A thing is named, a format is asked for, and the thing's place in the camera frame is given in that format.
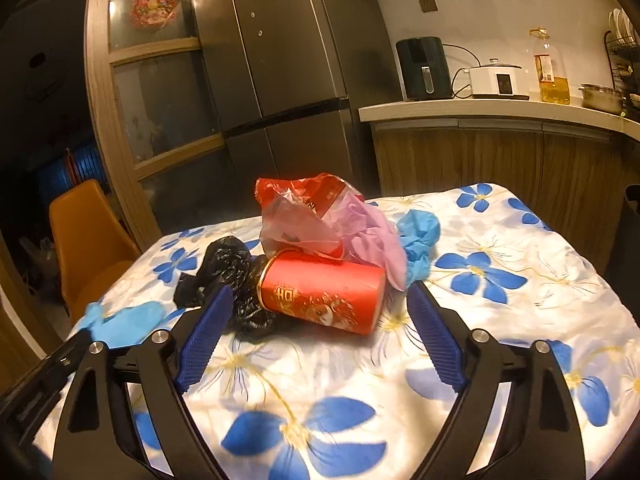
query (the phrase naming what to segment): rice cooker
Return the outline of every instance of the rice cooker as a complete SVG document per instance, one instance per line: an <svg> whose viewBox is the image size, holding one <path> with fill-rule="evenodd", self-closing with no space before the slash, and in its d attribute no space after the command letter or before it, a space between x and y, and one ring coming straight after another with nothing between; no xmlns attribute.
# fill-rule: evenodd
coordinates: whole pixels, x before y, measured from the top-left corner
<svg viewBox="0 0 640 480"><path fill-rule="evenodd" d="M468 69L474 99L529 100L529 86L521 66L500 63L498 59L489 62Z"/></svg>

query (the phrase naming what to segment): blue gripper pad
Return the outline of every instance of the blue gripper pad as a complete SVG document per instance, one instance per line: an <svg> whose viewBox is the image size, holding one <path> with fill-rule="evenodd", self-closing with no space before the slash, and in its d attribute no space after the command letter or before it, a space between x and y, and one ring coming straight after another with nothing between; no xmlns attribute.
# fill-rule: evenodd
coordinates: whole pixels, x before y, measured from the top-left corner
<svg viewBox="0 0 640 480"><path fill-rule="evenodd" d="M233 309L233 294L231 288L225 285L220 289L211 306L200 318L189 339L182 347L180 372L175 379L176 389L180 393L186 392L189 386L202 378L222 331L231 318Z"/></svg>
<svg viewBox="0 0 640 480"><path fill-rule="evenodd" d="M462 350L450 334L436 306L422 290L422 284L414 282L406 292L406 308L438 377L459 393L465 387L466 376Z"/></svg>

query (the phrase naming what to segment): dish rack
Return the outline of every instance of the dish rack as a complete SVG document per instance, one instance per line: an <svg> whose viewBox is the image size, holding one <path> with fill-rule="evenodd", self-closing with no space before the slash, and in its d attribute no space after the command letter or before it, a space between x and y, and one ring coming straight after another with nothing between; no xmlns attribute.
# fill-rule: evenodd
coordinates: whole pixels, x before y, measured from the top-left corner
<svg viewBox="0 0 640 480"><path fill-rule="evenodd" d="M640 44L634 36L616 38L608 30L604 35L604 46L611 71L613 88L625 96L623 115L640 122Z"/></svg>

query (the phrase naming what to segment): oil bottle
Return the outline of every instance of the oil bottle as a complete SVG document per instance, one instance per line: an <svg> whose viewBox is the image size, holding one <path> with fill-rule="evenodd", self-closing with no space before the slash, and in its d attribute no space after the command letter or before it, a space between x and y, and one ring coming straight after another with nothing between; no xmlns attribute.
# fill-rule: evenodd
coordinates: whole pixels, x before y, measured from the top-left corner
<svg viewBox="0 0 640 480"><path fill-rule="evenodd" d="M534 38L533 56L536 60L540 98L545 103L569 104L571 96L562 54L550 43L549 34L544 28L532 28L529 35Z"/></svg>

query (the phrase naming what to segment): kitchen counter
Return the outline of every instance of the kitchen counter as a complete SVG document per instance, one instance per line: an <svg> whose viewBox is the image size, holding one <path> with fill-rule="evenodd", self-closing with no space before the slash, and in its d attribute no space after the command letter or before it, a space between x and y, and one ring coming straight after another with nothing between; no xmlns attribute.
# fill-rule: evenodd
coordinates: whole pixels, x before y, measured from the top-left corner
<svg viewBox="0 0 640 480"><path fill-rule="evenodd" d="M625 187L640 184L640 124L577 106L498 99L359 112L372 126L384 196L499 184L604 273Z"/></svg>
<svg viewBox="0 0 640 480"><path fill-rule="evenodd" d="M445 99L388 103L360 108L369 123L443 117L534 119L619 132L640 141L640 124L624 117L573 105L507 99Z"/></svg>

